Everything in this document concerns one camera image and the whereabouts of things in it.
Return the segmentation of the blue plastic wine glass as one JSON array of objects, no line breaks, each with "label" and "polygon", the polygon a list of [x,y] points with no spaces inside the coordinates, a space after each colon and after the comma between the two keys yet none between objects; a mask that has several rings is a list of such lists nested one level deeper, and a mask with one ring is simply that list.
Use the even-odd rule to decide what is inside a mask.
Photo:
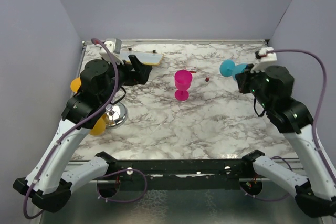
[{"label": "blue plastic wine glass", "polygon": [[246,66],[246,63],[236,65],[232,60],[224,60],[219,67],[219,71],[223,77],[232,77],[236,81],[235,75],[242,73]]}]

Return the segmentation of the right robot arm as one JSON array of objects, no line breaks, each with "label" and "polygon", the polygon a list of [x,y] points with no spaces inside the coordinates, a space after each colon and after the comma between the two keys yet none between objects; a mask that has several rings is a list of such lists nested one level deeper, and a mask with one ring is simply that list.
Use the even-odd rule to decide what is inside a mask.
[{"label": "right robot arm", "polygon": [[287,68],[275,65],[276,51],[256,52],[257,64],[234,64],[225,60],[220,73],[233,77],[238,90],[252,94],[270,122],[295,150],[306,175],[296,174],[255,150],[241,159],[245,178],[266,177],[295,198],[309,217],[335,216],[335,168],[318,138],[316,122],[308,108],[292,98],[294,78]]}]

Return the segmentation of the pink plastic wine glass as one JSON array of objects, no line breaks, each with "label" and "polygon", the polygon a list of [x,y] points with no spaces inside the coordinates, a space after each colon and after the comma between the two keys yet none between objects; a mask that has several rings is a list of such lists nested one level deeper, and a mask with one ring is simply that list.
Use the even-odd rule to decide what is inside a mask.
[{"label": "pink plastic wine glass", "polygon": [[187,70],[179,70],[175,73],[174,81],[177,90],[175,91],[175,98],[178,101],[186,101],[189,98],[188,89],[193,80],[192,74]]}]

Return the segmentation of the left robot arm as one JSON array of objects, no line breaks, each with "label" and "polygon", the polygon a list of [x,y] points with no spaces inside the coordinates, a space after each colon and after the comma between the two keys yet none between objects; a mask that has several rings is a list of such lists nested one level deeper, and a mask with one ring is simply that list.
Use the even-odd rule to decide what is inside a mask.
[{"label": "left robot arm", "polygon": [[116,160],[105,152],[79,168],[66,172],[65,168],[80,142],[94,126],[104,123],[102,116],[116,92],[124,86],[147,83],[152,67],[142,64],[135,55],[129,55],[130,64],[116,65],[105,60],[91,60],[80,74],[80,86],[61,114],[56,134],[32,172],[13,183],[13,188],[24,195],[23,212],[31,201],[41,211],[57,212],[71,194],[93,179],[110,179],[122,174],[132,179],[133,174],[144,174],[135,168],[120,169]]}]

